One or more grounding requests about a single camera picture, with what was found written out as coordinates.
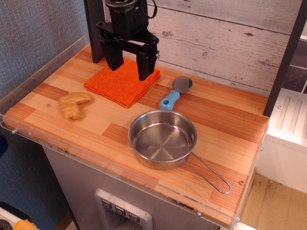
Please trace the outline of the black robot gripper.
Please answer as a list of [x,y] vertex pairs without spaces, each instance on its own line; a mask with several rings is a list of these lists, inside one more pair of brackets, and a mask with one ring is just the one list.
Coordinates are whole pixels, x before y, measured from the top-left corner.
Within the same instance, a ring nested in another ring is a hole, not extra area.
[[107,0],[111,22],[98,22],[99,42],[111,70],[124,64],[125,50],[136,54],[140,81],[145,81],[153,72],[159,54],[159,39],[147,29],[149,20],[156,17],[158,7],[153,1],[154,10],[150,16],[145,0]]

